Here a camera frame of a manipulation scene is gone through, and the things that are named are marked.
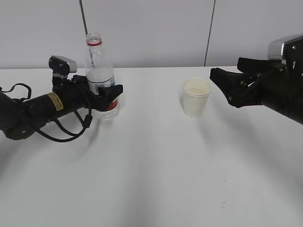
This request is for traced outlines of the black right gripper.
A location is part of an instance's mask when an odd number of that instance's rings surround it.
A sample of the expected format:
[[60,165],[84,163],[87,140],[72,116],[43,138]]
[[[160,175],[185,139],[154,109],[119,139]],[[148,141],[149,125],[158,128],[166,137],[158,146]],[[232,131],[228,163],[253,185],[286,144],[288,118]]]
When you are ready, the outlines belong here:
[[236,108],[265,105],[272,109],[302,109],[303,74],[299,63],[238,59],[242,73],[212,68],[210,80]]

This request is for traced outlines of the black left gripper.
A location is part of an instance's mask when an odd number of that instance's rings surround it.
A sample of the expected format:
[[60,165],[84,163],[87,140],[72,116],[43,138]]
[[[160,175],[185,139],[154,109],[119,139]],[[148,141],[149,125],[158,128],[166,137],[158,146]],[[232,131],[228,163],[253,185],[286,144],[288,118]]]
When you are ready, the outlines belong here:
[[118,104],[118,97],[123,93],[123,85],[99,87],[98,96],[89,88],[86,76],[73,75],[71,79],[61,76],[52,77],[53,92],[59,97],[64,111],[87,108],[110,111]]

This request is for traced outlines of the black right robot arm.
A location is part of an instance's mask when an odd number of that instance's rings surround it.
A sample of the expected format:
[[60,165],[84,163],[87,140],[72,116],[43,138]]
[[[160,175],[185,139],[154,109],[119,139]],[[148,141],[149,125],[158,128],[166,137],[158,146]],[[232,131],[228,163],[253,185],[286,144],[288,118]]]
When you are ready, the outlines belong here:
[[212,68],[210,80],[236,108],[266,106],[298,123],[303,122],[303,67],[299,61],[255,60],[240,57],[238,73]]

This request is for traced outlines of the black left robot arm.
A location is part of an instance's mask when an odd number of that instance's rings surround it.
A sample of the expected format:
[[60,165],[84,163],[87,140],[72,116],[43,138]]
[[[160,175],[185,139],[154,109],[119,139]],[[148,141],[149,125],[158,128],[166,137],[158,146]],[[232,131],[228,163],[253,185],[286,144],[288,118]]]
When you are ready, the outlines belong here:
[[[89,88],[85,76],[74,75],[72,79],[59,79],[53,85],[52,92],[32,98],[31,87],[19,83],[28,90],[24,98],[11,98],[7,91],[0,92],[0,130],[11,140],[24,140],[38,133],[59,143],[70,142],[80,137],[91,125],[92,111],[105,111],[123,92],[122,85],[100,87],[95,95]],[[62,126],[59,118],[74,113],[82,125],[79,133],[72,133]],[[52,137],[41,129],[47,123],[54,122],[67,139]]]

